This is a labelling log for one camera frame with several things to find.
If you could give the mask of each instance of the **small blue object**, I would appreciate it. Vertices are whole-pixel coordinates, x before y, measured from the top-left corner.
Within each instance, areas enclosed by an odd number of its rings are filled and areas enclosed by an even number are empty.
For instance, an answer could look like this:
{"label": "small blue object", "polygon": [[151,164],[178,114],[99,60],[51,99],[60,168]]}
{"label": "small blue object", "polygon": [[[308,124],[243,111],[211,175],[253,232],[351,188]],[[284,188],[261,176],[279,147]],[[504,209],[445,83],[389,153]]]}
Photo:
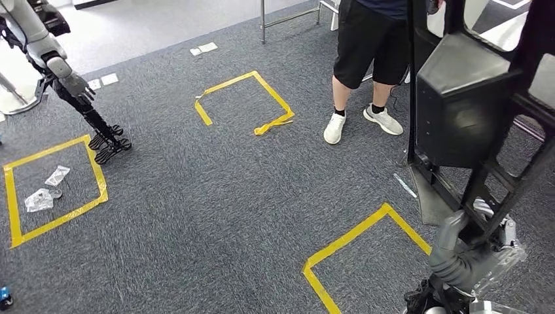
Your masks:
{"label": "small blue object", "polygon": [[10,296],[10,290],[8,287],[3,287],[0,289],[0,301],[6,300]]}

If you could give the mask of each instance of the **white floor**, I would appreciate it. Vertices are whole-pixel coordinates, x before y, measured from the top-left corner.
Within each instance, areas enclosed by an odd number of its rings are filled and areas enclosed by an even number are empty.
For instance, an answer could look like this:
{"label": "white floor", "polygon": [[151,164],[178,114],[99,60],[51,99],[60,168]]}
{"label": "white floor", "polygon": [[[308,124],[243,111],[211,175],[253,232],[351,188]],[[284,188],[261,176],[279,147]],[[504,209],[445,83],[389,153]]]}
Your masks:
{"label": "white floor", "polygon": [[[305,0],[266,0],[266,12]],[[88,73],[260,16],[259,0],[118,0],[60,9],[72,32],[58,37]]]}

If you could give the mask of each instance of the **black robot frame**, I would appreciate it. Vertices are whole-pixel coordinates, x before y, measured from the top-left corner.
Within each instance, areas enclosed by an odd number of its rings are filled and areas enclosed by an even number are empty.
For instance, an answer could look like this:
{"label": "black robot frame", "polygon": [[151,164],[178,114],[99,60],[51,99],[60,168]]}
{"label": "black robot frame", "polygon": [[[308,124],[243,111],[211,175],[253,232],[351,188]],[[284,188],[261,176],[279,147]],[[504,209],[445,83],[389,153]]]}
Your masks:
{"label": "black robot frame", "polygon": [[[554,160],[555,104],[547,105],[535,99],[528,90],[544,55],[555,56],[555,1],[531,2],[520,42],[511,52],[501,51],[467,29],[464,22],[465,0],[446,0],[444,38],[438,38],[427,28],[428,2],[408,0],[412,46],[408,164],[414,174],[421,209],[425,204],[445,207],[449,211],[464,210],[472,222],[461,233],[461,240],[481,245],[495,241],[502,220]],[[497,58],[499,64],[507,64],[508,71],[442,90],[442,86],[430,79],[426,69],[427,61],[435,58],[432,62],[436,62],[435,69],[440,71],[437,64],[442,62],[442,56],[445,57],[442,50],[447,49],[445,44],[440,44],[441,40],[468,47],[465,49],[476,54],[474,58],[479,58],[480,54]],[[465,58],[457,62],[461,62],[463,68],[473,66],[471,63],[464,64]],[[451,73],[445,73],[445,77],[464,75],[455,72],[455,68],[445,65],[444,70],[451,70]],[[453,112],[460,110],[478,112],[482,118],[464,127],[457,126]],[[544,134],[515,120],[519,115],[536,120]],[[497,161],[497,155],[515,122],[541,142],[541,147],[519,175],[508,173]],[[440,167],[472,170],[462,194],[442,175]],[[497,179],[508,191],[502,200],[493,197],[486,186],[489,176]],[[490,206],[494,211],[492,218],[484,219],[473,209],[476,198],[482,198]],[[434,280],[432,276],[423,281],[417,291],[420,298],[431,300],[429,296],[436,290],[435,287],[441,287]],[[454,300],[450,306],[452,313],[459,313],[455,309],[464,310],[464,306],[460,305],[467,301]],[[411,309],[410,302],[408,305],[408,313],[423,313],[422,308],[413,306]]]}

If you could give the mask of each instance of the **yellow floor marking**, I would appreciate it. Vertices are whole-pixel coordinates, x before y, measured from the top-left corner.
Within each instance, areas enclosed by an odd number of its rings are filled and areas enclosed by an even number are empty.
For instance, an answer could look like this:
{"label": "yellow floor marking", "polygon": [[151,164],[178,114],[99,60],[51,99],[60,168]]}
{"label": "yellow floor marking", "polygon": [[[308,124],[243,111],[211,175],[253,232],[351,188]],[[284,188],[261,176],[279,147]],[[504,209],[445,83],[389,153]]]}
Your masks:
{"label": "yellow floor marking", "polygon": [[263,126],[259,127],[259,128],[255,128],[254,132],[255,135],[262,135],[264,133],[266,133],[271,127],[273,126],[282,126],[284,124],[288,124],[291,123],[292,121],[290,121],[289,119],[291,117],[293,117],[295,114],[294,112],[291,110],[290,106],[285,102],[285,100],[283,100],[283,98],[281,98],[281,96],[260,76],[260,74],[256,71],[252,71],[250,73],[246,73],[241,75],[240,77],[236,77],[233,78],[231,80],[228,80],[227,82],[218,84],[214,87],[208,88],[207,90],[204,91],[204,93],[202,93],[202,95],[200,97],[197,97],[196,101],[194,102],[194,108],[196,109],[196,112],[198,113],[198,115],[200,116],[200,118],[202,119],[202,121],[204,121],[204,124],[206,124],[206,126],[210,126],[212,125],[212,119],[210,119],[210,117],[208,116],[208,114],[206,113],[206,111],[204,111],[204,108],[202,107],[202,105],[200,104],[200,100],[205,96],[208,95],[210,93],[213,93],[217,90],[221,90],[222,88],[226,88],[232,84],[235,84],[241,80],[244,79],[248,79],[249,77],[254,77],[259,83],[260,85],[262,85],[262,87],[264,87],[264,89],[268,92],[268,94],[270,94],[270,96],[272,96],[277,103],[279,103],[279,105],[281,106],[281,108],[283,108],[283,110],[285,110],[285,114],[281,115],[279,118],[264,124]]}
{"label": "yellow floor marking", "polygon": [[361,235],[364,231],[366,231],[368,228],[376,224],[378,221],[380,221],[380,219],[384,218],[387,215],[389,215],[393,219],[393,221],[395,221],[397,225],[401,227],[401,229],[416,243],[416,245],[418,245],[419,248],[421,248],[426,254],[430,255],[431,248],[426,243],[426,241],[424,241],[424,239],[422,239],[416,233],[416,231],[414,231],[414,229],[412,229],[410,225],[406,223],[406,221],[404,221],[404,219],[399,216],[399,214],[389,204],[384,203],[377,212],[371,214],[371,216],[366,218],[360,224],[356,225],[356,227],[354,227],[352,230],[344,234],[339,239],[333,241],[324,249],[316,252],[306,261],[302,272],[316,294],[320,297],[320,300],[329,311],[329,313],[339,314],[341,313],[341,311],[339,310],[339,307],[337,306],[337,304],[335,304],[331,296],[328,294],[324,286],[320,283],[320,280],[318,280],[318,278],[314,275],[314,272],[311,268],[335,253],[338,249],[341,249],[349,242],[353,241],[356,237]]}
{"label": "yellow floor marking", "polygon": [[[19,159],[15,162],[11,162],[5,166],[3,166],[4,168],[4,178],[6,181],[6,191],[7,191],[7,198],[8,198],[8,212],[9,212],[9,217],[10,217],[10,230],[11,230],[11,234],[12,234],[12,246],[11,249],[25,243],[26,241],[29,241],[30,239],[33,239],[45,232],[48,232],[52,229],[54,229],[55,227],[58,227],[59,225],[70,221],[71,219],[78,217],[84,213],[86,213],[87,211],[91,210],[93,207],[97,206],[100,203],[103,203],[105,201],[108,200],[108,191],[107,191],[107,187],[106,187],[106,180],[104,179],[104,174],[102,173],[102,169],[100,168],[99,165],[97,165],[97,163],[95,163],[94,161],[94,152],[88,148],[88,144],[90,142],[90,136],[87,135],[83,135],[82,137],[78,137],[76,139],[73,139],[71,141],[68,141],[66,143],[57,145],[55,147],[43,150],[42,152],[38,152],[37,154]],[[32,162],[34,160],[37,160],[39,158],[42,158],[48,154],[52,154],[54,152],[58,152],[59,150],[63,150],[65,148],[68,148],[70,146],[79,144],[79,143],[83,143],[85,145],[85,148],[87,149],[87,155],[89,158],[89,162],[92,166],[92,172],[94,174],[94,177],[96,179],[96,183],[98,185],[98,190],[99,190],[99,196],[98,198],[96,198],[95,200],[83,205],[82,207],[79,207],[78,209],[60,217],[57,218],[43,226],[40,226],[26,234],[22,234],[21,231],[21,224],[20,224],[20,219],[19,219],[19,209],[18,209],[18,202],[17,202],[17,194],[16,194],[16,187],[15,187],[15,181],[14,181],[14,172],[13,169],[15,167],[24,165],[28,162]]]}

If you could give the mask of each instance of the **white sneaker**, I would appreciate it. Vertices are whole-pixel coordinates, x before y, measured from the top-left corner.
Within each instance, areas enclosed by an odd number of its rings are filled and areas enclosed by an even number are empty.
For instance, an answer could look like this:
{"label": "white sneaker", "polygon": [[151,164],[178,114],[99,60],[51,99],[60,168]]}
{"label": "white sneaker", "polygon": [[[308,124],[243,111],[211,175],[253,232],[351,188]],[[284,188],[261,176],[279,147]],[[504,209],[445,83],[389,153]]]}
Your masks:
{"label": "white sneaker", "polygon": [[346,117],[336,113],[331,116],[330,122],[324,131],[324,140],[326,140],[328,144],[335,145],[339,143],[345,119]]}
{"label": "white sneaker", "polygon": [[370,105],[364,110],[363,115],[368,121],[379,124],[382,130],[391,135],[403,134],[403,127],[387,113],[387,109],[380,113],[373,113],[372,105]]}

